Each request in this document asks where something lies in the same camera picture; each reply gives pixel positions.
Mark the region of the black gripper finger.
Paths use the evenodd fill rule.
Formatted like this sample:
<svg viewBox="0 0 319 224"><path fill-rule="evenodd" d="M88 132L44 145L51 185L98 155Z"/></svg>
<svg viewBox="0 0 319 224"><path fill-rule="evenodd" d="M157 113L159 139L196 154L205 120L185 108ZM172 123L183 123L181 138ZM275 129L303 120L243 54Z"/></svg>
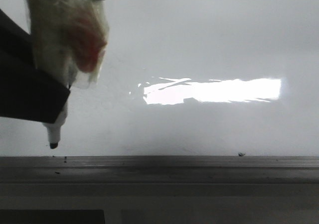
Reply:
<svg viewBox="0 0 319 224"><path fill-rule="evenodd" d="M70 91L36 69L30 35L0 13L0 115L54 123Z"/></svg>

